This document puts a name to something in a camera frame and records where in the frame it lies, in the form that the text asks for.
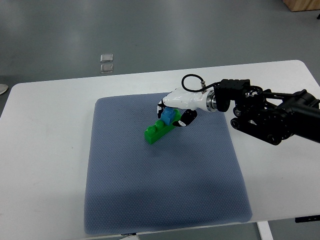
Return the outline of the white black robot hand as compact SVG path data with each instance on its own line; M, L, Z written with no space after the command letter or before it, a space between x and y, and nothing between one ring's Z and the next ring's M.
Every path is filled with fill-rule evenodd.
M197 109L206 112L216 112L216 96L213 89L200 92L190 92L178 87L162 98L157 104L157 117L160 118L165 108L185 110L180 120L174 121L173 126L186 127L197 117Z

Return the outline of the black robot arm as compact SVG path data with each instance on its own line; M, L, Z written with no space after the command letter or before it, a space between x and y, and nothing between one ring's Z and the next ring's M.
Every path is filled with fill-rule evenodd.
M272 145L293 135L320 141L320 101L305 89L275 93L248 79L223 79L213 89L218 111L226 112L234 101L230 124L240 132Z

